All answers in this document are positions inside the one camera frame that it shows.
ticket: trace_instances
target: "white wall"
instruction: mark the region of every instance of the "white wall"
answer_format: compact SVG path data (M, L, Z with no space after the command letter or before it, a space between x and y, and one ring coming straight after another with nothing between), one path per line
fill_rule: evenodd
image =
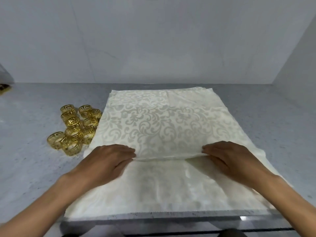
M0 0L16 82L272 83L316 0Z
M316 112L316 17L273 84L287 98Z

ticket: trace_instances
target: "countertop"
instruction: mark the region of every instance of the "countertop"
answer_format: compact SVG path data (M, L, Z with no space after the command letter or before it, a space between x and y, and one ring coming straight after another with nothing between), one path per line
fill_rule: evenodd
M111 90L213 88L254 144L305 199L316 206L316 116L271 85L14 84L0 96L0 223L9 220L82 159L51 149L48 135L63 131L60 107L90 104L103 111ZM268 215L262 211L135 213L116 219Z

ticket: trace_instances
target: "hand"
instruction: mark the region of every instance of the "hand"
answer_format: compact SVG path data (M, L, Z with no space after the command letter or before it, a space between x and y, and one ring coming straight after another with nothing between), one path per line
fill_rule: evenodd
M119 177L134 157L135 149L128 146L99 146L65 175L77 183L76 188L83 194Z
M208 157L225 175L255 190L269 177L274 176L242 145L220 141L202 148L202 152L208 154Z

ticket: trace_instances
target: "white damask napkin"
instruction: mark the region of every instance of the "white damask napkin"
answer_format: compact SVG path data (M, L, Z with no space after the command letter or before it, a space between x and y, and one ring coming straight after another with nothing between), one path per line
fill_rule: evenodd
M112 91L84 156L97 146L117 143L135 148L135 160L141 161L79 198L65 217L272 208L201 156L202 145L221 140L246 146L278 174L212 89Z

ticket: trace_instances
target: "forearm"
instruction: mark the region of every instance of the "forearm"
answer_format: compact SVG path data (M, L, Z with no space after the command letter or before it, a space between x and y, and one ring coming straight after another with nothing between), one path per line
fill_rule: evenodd
M41 197L24 211L0 227L3 237L42 237L76 199L77 194L69 191L69 179L60 178Z
M316 235L316 208L281 177L272 177L258 192L273 204L301 236Z

